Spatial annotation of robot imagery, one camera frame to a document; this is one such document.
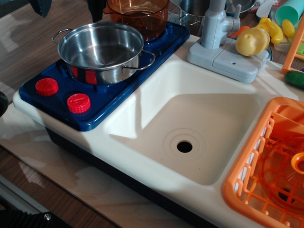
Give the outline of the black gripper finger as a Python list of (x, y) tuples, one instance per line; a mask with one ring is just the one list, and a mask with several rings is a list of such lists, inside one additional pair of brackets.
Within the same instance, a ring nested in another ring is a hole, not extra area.
[(103, 18), (103, 11), (107, 0), (87, 0), (88, 9), (92, 16), (92, 21), (99, 22)]
[(28, 0), (33, 10), (45, 18), (51, 8), (52, 0)]

